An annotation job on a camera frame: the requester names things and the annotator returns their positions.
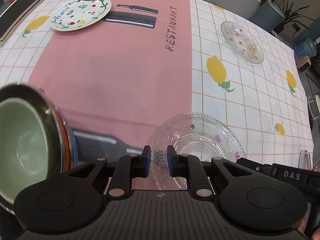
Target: notebook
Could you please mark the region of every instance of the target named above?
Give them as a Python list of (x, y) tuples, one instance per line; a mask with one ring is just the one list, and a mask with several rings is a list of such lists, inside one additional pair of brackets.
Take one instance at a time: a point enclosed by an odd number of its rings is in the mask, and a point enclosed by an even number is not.
[(42, 1), (43, 0), (15, 0), (0, 15), (0, 46), (5, 43), (11, 33)]

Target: ceramic plate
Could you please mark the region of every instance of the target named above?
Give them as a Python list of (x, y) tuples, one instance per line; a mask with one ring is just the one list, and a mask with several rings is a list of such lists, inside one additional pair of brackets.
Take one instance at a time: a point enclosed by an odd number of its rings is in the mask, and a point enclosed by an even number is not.
[(264, 56), (257, 40), (245, 28), (234, 22), (221, 24), (223, 37), (240, 56), (254, 64), (262, 63)]
[(73, 0), (61, 5), (51, 18), (54, 30), (68, 32), (101, 20), (111, 9), (110, 0)]
[(159, 190), (187, 188), (184, 178), (169, 175), (168, 145), (177, 154), (192, 154), (206, 162), (217, 156), (232, 162), (245, 157), (239, 140), (222, 122), (205, 114), (179, 114), (161, 126), (153, 141), (151, 170)]

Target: black circular pad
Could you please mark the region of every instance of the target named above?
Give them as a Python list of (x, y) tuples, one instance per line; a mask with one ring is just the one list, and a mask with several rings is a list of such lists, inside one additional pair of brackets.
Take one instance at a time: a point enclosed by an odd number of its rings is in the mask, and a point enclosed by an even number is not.
[(61, 234), (82, 228), (98, 217), (102, 197), (92, 187), (95, 177), (72, 177), (68, 172), (18, 194), (14, 211), (22, 226), (41, 234)]
[(279, 191), (271, 188), (256, 188), (247, 194), (247, 200), (258, 208), (272, 209), (280, 207), (284, 197)]
[(48, 190), (42, 193), (38, 199), (38, 205), (47, 211), (61, 211), (70, 206), (75, 201), (75, 196), (61, 189)]
[(235, 225), (272, 234), (294, 230), (307, 211), (300, 190), (257, 172), (234, 177), (221, 192), (219, 205)]

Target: yellow lemon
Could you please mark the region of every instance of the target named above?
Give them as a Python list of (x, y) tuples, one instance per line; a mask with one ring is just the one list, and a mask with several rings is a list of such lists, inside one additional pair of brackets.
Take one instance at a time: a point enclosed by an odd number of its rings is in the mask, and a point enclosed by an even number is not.
[(22, 34), (23, 37), (25, 37), (25, 34), (28, 34), (31, 32), (31, 30), (34, 30), (38, 27), (40, 27), (42, 24), (46, 22), (46, 20), (49, 18), (49, 15), (41, 16), (35, 20), (33, 20), (31, 23), (27, 25), (27, 27), (24, 30), (24, 33)]
[(292, 73), (289, 70), (285, 71), (287, 74), (287, 82), (288, 82), (288, 86), (290, 89), (290, 93), (294, 96), (294, 93), (296, 92), (293, 88), (295, 88), (297, 86), (297, 82), (296, 79), (294, 78), (294, 76), (292, 75)]
[(218, 83), (219, 87), (222, 87), (226, 92), (232, 92), (235, 89), (230, 88), (230, 80), (226, 81), (227, 71), (222, 62), (217, 58), (217, 56), (209, 57), (207, 59), (207, 70), (214, 80)]
[(276, 131), (277, 131), (278, 133), (280, 133), (281, 135), (285, 135), (284, 127), (282, 126), (282, 124), (276, 123), (275, 129), (276, 129)]
[(227, 71), (222, 62), (217, 58), (217, 56), (209, 57), (207, 59), (207, 70), (213, 80), (222, 84), (227, 78)]
[(286, 70), (285, 72), (287, 74), (288, 84), (290, 86), (292, 86), (293, 88), (297, 87), (297, 82), (296, 82), (296, 79), (294, 78), (293, 74), (289, 70)]
[(220, 6), (218, 6), (218, 5), (213, 4), (212, 6), (215, 7), (215, 8), (217, 8), (217, 9), (219, 9), (219, 10), (224, 10), (222, 7), (220, 7)]

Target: white plate with fruit pattern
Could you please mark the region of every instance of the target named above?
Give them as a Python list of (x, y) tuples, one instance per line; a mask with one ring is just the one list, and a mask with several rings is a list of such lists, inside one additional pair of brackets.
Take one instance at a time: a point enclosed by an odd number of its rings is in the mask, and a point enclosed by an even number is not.
[(69, 32), (101, 20), (111, 9), (110, 0), (72, 0), (61, 5), (51, 17), (54, 30)]

